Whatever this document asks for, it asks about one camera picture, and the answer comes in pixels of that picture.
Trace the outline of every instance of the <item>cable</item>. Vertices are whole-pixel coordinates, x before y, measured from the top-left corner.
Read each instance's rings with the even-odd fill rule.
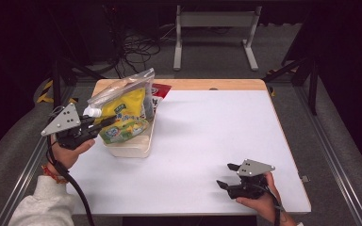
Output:
[[[61,111],[58,111],[59,108],[64,109],[63,106],[58,106],[56,107],[52,113],[49,115],[50,118],[48,120],[48,124],[58,115],[58,113]],[[94,226],[94,222],[93,222],[93,217],[92,217],[92,213],[90,210],[90,206],[88,204],[87,198],[84,195],[84,192],[82,191],[81,187],[78,185],[78,183],[75,181],[75,179],[69,174],[69,171],[63,167],[63,165],[57,161],[55,159],[53,150],[52,150],[52,146],[55,145],[57,142],[55,141],[54,143],[52,143],[51,141],[51,136],[47,136],[46,137],[46,144],[48,146],[48,149],[46,151],[46,158],[49,161],[50,164],[52,164],[52,166],[54,166],[55,170],[57,170],[57,172],[64,177],[64,179],[66,179],[68,182],[70,182],[70,184],[72,184],[72,186],[74,187],[74,189],[77,191],[78,195],[81,198],[81,201],[84,204],[84,208],[85,211],[87,213],[87,218],[88,218],[88,222],[90,223],[90,226]]]
[[[279,226],[281,210],[284,210],[284,208],[282,207],[281,203],[277,200],[277,197],[272,193],[272,191],[269,189],[268,186],[265,186],[265,187],[261,187],[258,185],[252,185],[252,186],[257,187],[257,188],[265,191],[266,193],[270,194],[270,196],[272,197],[272,202],[274,203],[274,210],[275,210],[274,226]]]
[[[166,34],[164,34],[160,38],[161,43],[164,43],[166,40],[174,40],[174,41],[176,41],[175,39],[166,38],[166,36],[170,36],[170,34],[174,32],[175,28],[176,28],[176,26],[173,26],[172,29],[170,29]]]
[[[126,29],[129,26],[123,19],[122,11],[115,5],[103,5],[103,9],[109,27],[109,35],[115,47],[113,55],[117,63],[114,71],[118,77],[126,77],[126,69],[139,73],[134,64],[143,64],[146,70],[146,62],[160,52],[159,42],[139,34],[130,34],[130,30]],[[139,55],[140,59],[136,60],[135,55]]]
[[[78,58],[76,57],[76,55],[75,55],[75,53],[74,53],[74,51],[73,51],[72,46],[71,46],[70,43],[67,41],[65,35],[63,34],[62,30],[60,29],[60,26],[59,26],[59,24],[58,24],[58,21],[57,21],[57,19],[55,18],[54,13],[52,13],[52,10],[51,10],[50,8],[48,8],[48,13],[49,13],[49,16],[52,18],[52,21],[53,21],[53,23],[55,24],[55,27],[56,27],[56,29],[57,29],[57,31],[58,31],[61,39],[65,42],[65,45],[67,46],[67,49],[69,50],[71,56],[73,57],[74,60],[78,60]],[[113,67],[114,67],[114,64],[111,63],[110,65],[106,66],[106,67],[103,68],[103,69],[99,69],[99,70],[96,70],[96,71],[91,70],[91,71],[94,72],[94,73],[99,73],[99,74],[101,74],[101,73],[106,73],[106,72],[110,71]],[[74,73],[75,73],[76,75],[78,75],[78,76],[89,76],[89,75],[90,75],[90,74],[85,73],[85,72],[74,72]]]

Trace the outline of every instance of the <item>metal plate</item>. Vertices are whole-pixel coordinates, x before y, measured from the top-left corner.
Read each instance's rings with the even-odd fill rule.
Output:
[[[42,130],[41,135],[43,137],[74,128],[80,124],[80,118],[78,117],[77,110],[73,103],[69,103],[57,117]]]
[[[273,170],[275,170],[274,166],[256,162],[256,161],[250,160],[250,159],[245,159],[243,161],[242,165],[240,165],[240,167],[237,171],[237,175],[253,177],[253,176],[262,174],[264,172],[273,171]]]

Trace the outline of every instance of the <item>gray floor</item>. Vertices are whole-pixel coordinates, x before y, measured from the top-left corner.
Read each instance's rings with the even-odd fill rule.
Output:
[[[181,71],[173,70],[173,40],[162,43],[160,53],[146,63],[146,68],[153,67],[157,78],[262,78],[268,70],[280,67],[299,28],[298,24],[257,28],[253,43],[259,66],[257,72],[250,70],[241,45],[247,32],[236,28],[223,35],[208,29],[188,30],[183,35]],[[144,66],[138,65],[137,69],[141,71]],[[128,68],[126,74],[133,72]],[[113,71],[105,73],[105,76],[117,77]],[[272,101],[297,168],[301,175],[310,178],[304,187],[312,204],[312,212],[294,217],[309,226],[362,225],[362,157],[321,81],[317,117],[307,110],[304,97],[307,84],[294,88],[288,83],[288,76],[283,76],[269,85],[274,87]],[[93,86],[92,82],[87,81],[74,88],[70,95],[79,98],[77,109],[86,106]],[[25,195],[32,194],[35,177],[41,172],[35,169],[40,161],[44,161],[42,155],[35,157],[37,163],[30,170],[25,167],[30,156],[36,152],[39,133],[51,107],[51,104],[36,104],[0,143],[0,213],[8,199],[18,201],[23,197],[23,193],[13,197],[11,191],[18,187],[19,176],[28,172],[27,179],[23,180],[27,189],[20,190]],[[95,220],[97,225],[122,225],[121,218],[95,217]],[[84,216],[74,216],[74,222],[75,225],[88,225]],[[259,218],[258,225],[269,224]]]

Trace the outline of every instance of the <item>yellow object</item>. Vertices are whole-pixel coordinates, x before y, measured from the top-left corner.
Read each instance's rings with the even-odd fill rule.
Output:
[[[99,135],[106,144],[124,142],[143,132],[149,122],[140,117],[145,88],[134,89],[102,107],[102,115],[95,120],[116,116],[116,121],[101,130]]]

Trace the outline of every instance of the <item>black cable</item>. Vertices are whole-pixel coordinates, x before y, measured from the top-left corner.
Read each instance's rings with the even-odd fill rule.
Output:
[[[275,210],[275,220],[274,220],[274,226],[280,225],[280,217],[281,217],[281,209],[283,209],[281,203],[278,201],[277,197],[272,193],[272,191],[269,189],[268,186],[262,187],[257,185],[252,185],[254,187],[257,187],[259,189],[262,189],[266,193],[270,194],[272,197],[272,202],[274,203],[274,210]]]
[[[58,108],[55,108],[53,110],[53,112],[51,113],[51,117],[49,118],[49,122],[48,124],[55,118],[55,116],[59,113],[57,112]],[[50,164],[52,164],[52,166],[54,166],[55,170],[57,170],[57,172],[64,177],[64,179],[66,179],[68,182],[70,182],[70,184],[72,184],[72,186],[74,187],[74,189],[77,191],[79,197],[81,198],[81,201],[84,204],[84,208],[85,211],[87,213],[87,218],[88,218],[88,222],[90,223],[90,226],[94,226],[94,222],[93,222],[93,217],[92,217],[92,213],[90,210],[90,206],[88,204],[87,198],[85,197],[84,192],[82,191],[81,187],[78,185],[78,183],[75,181],[75,179],[69,174],[69,171],[59,162],[55,159],[53,150],[52,150],[52,146],[54,144],[56,144],[57,142],[55,141],[54,143],[52,143],[51,141],[51,136],[47,136],[46,137],[46,144],[48,146],[47,152],[46,152],[46,158],[48,160],[48,162]]]
[[[127,24],[123,20],[123,15],[115,5],[103,5],[107,25],[109,26],[109,34],[112,44],[115,47],[114,56],[117,64],[114,71],[119,78],[125,77],[125,66],[128,66],[134,73],[139,73],[134,64],[143,64],[146,69],[146,62],[152,55],[160,52],[159,42],[139,36],[137,34],[126,34]],[[141,61],[131,59],[132,55],[140,55]]]

